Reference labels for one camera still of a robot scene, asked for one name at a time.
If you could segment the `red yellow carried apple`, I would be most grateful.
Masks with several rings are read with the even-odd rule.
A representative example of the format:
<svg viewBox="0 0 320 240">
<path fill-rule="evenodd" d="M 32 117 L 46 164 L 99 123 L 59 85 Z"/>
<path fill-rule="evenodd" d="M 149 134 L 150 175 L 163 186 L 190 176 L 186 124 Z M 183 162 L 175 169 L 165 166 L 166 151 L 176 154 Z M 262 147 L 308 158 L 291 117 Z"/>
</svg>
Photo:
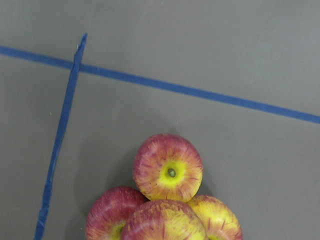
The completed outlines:
<svg viewBox="0 0 320 240">
<path fill-rule="evenodd" d="M 122 240 L 207 240 L 196 213 L 175 200 L 148 201 L 139 206 L 124 225 Z"/>
</svg>

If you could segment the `red yellow apple near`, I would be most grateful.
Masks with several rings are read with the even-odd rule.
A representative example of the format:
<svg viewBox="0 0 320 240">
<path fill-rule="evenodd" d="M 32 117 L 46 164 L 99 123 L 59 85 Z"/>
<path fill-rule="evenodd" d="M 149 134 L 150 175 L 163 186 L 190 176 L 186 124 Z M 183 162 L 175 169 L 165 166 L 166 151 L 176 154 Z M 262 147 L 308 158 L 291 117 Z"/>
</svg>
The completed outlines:
<svg viewBox="0 0 320 240">
<path fill-rule="evenodd" d="M 188 202 L 203 179 L 203 162 L 185 138 L 169 133 L 148 137 L 133 163 L 133 179 L 149 200 Z"/>
</svg>

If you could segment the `red yellow apple far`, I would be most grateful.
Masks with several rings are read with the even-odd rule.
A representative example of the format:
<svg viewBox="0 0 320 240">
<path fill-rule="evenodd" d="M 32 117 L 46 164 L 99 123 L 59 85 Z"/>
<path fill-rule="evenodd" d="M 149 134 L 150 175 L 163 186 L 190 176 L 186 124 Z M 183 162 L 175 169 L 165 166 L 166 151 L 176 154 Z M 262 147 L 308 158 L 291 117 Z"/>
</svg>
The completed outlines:
<svg viewBox="0 0 320 240">
<path fill-rule="evenodd" d="M 147 201 L 142 193 L 129 186 L 117 186 L 105 191 L 87 215 L 86 239 L 119 240 L 129 217 Z"/>
</svg>

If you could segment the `red yellow apple side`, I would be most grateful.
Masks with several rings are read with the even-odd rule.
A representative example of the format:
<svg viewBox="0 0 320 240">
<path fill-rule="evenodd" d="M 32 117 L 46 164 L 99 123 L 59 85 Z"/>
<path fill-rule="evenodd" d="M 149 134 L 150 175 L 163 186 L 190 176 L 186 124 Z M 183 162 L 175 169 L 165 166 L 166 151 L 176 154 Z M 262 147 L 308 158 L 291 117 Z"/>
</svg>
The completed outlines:
<svg viewBox="0 0 320 240">
<path fill-rule="evenodd" d="M 187 205 L 202 221 L 209 240 L 243 240 L 240 222 L 231 209 L 211 195 L 196 195 Z"/>
</svg>

